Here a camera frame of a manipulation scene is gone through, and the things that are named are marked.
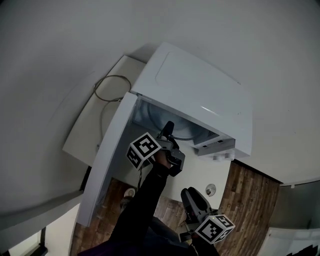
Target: power cord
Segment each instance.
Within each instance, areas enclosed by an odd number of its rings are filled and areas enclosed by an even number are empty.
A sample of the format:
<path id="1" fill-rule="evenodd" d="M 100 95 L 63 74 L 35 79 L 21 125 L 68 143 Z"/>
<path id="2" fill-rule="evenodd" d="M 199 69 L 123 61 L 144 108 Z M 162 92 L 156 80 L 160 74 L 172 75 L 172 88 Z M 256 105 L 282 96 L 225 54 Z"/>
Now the power cord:
<path id="1" fill-rule="evenodd" d="M 122 100 L 124 97 L 118 97 L 118 98 L 114 98 L 114 99 L 105 99 L 105 98 L 101 98 L 98 94 L 97 94 L 97 89 L 99 88 L 99 86 L 101 85 L 101 83 L 106 79 L 106 78 L 112 78 L 112 77 L 115 77 L 115 78 L 121 78 L 123 80 L 125 80 L 126 82 L 128 82 L 129 84 L 129 92 L 131 91 L 132 89 L 132 85 L 131 85 L 131 82 L 129 81 L 128 78 L 126 78 L 125 76 L 123 75 L 118 75 L 118 74 L 110 74 L 110 75 L 105 75 L 104 77 L 102 77 L 98 82 L 96 82 L 94 84 L 94 87 L 93 87 L 93 92 L 95 94 L 95 96 L 97 96 L 98 99 L 104 101 L 104 102 L 118 102 L 119 100 Z"/>
<path id="2" fill-rule="evenodd" d="M 139 175 L 139 181 L 138 181 L 138 189 L 137 189 L 137 191 L 139 191 L 140 186 L 141 186 L 141 180 L 142 180 L 142 167 L 140 167 L 139 171 L 140 171 L 140 175 Z"/>
<path id="3" fill-rule="evenodd" d="M 105 75 L 104 77 L 102 77 L 101 79 L 99 79 L 95 84 L 94 84 L 94 87 L 93 87 L 93 93 L 94 95 L 101 101 L 104 101 L 106 102 L 106 104 L 104 105 L 103 109 L 101 110 L 100 112 L 100 118 L 99 118 L 99 127 L 100 127 L 100 138 L 101 138 L 101 142 L 104 138 L 104 133 L 103 133 L 103 127 L 102 127 L 102 119 L 103 119 L 103 115 L 104 115 L 104 112 L 107 108 L 107 106 L 109 105 L 110 102 L 120 102 L 124 97 L 118 97 L 118 98 L 113 98 L 113 99 L 105 99 L 105 98 L 102 98 L 100 97 L 98 94 L 97 94 L 97 89 L 99 88 L 99 86 L 101 85 L 101 83 L 106 79 L 106 78 L 121 78 L 123 80 L 125 80 L 128 84 L 129 84 L 129 92 L 131 91 L 131 88 L 132 88 L 132 84 L 131 82 L 129 81 L 128 78 L 126 78 L 125 76 L 123 75 L 118 75 L 118 74 L 110 74 L 110 75 Z"/>

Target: hand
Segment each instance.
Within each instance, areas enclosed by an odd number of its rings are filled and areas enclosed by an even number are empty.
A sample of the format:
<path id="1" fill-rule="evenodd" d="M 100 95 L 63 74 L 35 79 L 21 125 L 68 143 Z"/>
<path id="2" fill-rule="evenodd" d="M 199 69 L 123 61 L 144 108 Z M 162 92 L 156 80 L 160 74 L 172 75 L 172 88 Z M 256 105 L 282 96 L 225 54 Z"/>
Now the hand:
<path id="1" fill-rule="evenodd" d="M 162 164 L 163 166 L 170 169 L 171 164 L 168 162 L 166 153 L 163 150 L 159 150 L 153 156 L 157 163 Z"/>

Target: wooden floor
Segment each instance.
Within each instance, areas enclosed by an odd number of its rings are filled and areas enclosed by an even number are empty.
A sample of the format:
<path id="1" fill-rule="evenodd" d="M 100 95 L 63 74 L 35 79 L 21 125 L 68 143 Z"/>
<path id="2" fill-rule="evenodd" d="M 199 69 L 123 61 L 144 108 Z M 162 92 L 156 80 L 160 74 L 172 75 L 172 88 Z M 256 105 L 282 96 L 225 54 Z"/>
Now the wooden floor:
<path id="1" fill-rule="evenodd" d="M 128 184 L 113 179 L 102 207 L 90 227 L 76 224 L 70 255 L 107 241 L 120 215 L 120 201 Z M 220 209 L 235 229 L 215 246 L 221 256 L 257 255 L 268 230 L 279 184 L 251 170 L 231 163 Z M 186 218 L 182 203 L 161 196 L 154 216 L 173 230 Z"/>
<path id="2" fill-rule="evenodd" d="M 234 230 L 215 247 L 220 256 L 255 256 L 265 239 L 279 183 L 231 163 L 220 210 Z"/>
<path id="3" fill-rule="evenodd" d="M 76 223 L 70 250 L 71 256 L 109 239 L 120 215 L 120 201 L 128 188 L 131 186 L 126 183 L 116 179 L 111 180 L 104 203 L 93 218 L 91 225 L 84 227 Z M 160 196 L 154 216 L 174 231 L 186 219 L 182 202 L 164 196 Z"/>

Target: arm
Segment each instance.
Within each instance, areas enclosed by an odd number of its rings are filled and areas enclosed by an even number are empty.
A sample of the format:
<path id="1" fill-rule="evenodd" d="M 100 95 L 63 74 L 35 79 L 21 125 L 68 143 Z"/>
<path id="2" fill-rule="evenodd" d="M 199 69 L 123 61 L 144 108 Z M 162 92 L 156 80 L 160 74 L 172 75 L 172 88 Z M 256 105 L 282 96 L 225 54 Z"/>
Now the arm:
<path id="1" fill-rule="evenodd" d="M 170 164 L 163 151 L 157 152 L 155 160 L 140 190 L 119 216 L 110 241 L 143 242 L 169 175 Z"/>
<path id="2" fill-rule="evenodd" d="M 193 234 L 192 236 L 192 245 L 194 246 L 193 250 L 196 251 L 198 256 L 219 256 L 217 249 L 213 244 L 209 244 L 204 239 L 202 239 L 197 234 Z"/>

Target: washing machine lid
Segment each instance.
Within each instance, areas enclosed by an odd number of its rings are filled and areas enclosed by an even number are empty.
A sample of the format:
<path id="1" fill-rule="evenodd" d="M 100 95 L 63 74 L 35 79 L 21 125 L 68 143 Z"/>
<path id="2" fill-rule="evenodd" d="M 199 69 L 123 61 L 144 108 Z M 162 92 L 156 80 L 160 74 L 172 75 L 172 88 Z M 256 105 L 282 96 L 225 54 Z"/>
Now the washing machine lid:
<path id="1" fill-rule="evenodd" d="M 207 62 L 162 43 L 131 90 L 153 104 L 252 147 L 252 100 L 241 84 Z"/>

